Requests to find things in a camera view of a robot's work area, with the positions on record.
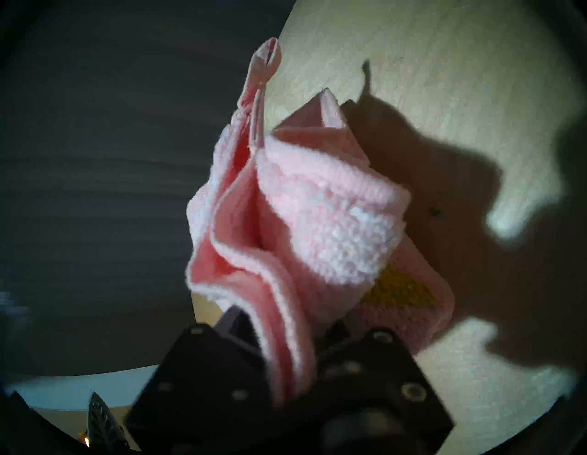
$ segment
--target pink knitted cloth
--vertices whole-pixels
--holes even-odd
[[[187,207],[194,252],[186,269],[192,292],[249,314],[278,405],[311,385],[313,336],[373,285],[403,238],[410,199],[369,167],[327,89],[264,138],[265,85],[280,60],[275,38],[251,59],[210,179]],[[406,245],[396,261],[409,264],[435,296],[442,288],[438,308],[355,311],[367,324],[399,329],[419,349],[450,319],[454,299]]]

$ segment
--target yellow patch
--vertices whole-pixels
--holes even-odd
[[[388,264],[361,302],[368,305],[436,305],[436,299],[421,281]]]

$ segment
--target pink towel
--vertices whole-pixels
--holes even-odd
[[[210,179],[188,204],[194,252],[186,270],[190,290],[223,310],[237,305],[249,314],[277,405],[311,385],[313,336],[373,285],[403,238],[410,199],[369,167],[327,89],[264,139],[265,85],[280,59],[272,38],[251,60]],[[404,262],[424,271],[429,286],[430,277],[444,283],[415,247],[407,254],[416,260]],[[357,317],[405,326],[400,334],[419,348],[450,318],[447,308],[444,299],[429,314],[358,308]],[[415,321],[415,335],[407,333]]]

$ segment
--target dark gray wall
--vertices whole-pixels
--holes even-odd
[[[148,365],[192,320],[185,207],[208,177],[252,53],[279,35],[293,4],[4,11],[0,290],[10,297],[0,308],[29,314],[20,330],[4,316],[5,368]]]

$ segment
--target light blue surface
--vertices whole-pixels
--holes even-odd
[[[127,406],[143,390],[158,365],[99,375],[36,377],[10,376],[7,393],[18,392],[27,405],[59,410],[87,410],[92,392],[108,407]]]

